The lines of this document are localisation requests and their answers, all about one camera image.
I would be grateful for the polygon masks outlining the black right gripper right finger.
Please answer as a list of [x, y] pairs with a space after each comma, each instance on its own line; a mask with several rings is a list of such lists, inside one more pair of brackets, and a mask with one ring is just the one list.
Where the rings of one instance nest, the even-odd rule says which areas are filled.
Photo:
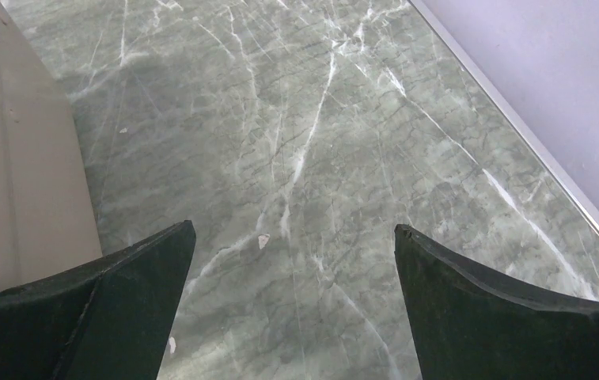
[[425, 379], [599, 379], [599, 302], [523, 282], [398, 225], [395, 259]]

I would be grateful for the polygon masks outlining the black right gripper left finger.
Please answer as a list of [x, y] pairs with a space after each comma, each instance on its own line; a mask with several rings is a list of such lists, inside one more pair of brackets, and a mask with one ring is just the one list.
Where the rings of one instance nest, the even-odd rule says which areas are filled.
[[179, 222], [0, 292], [0, 379], [154, 379], [195, 250]]

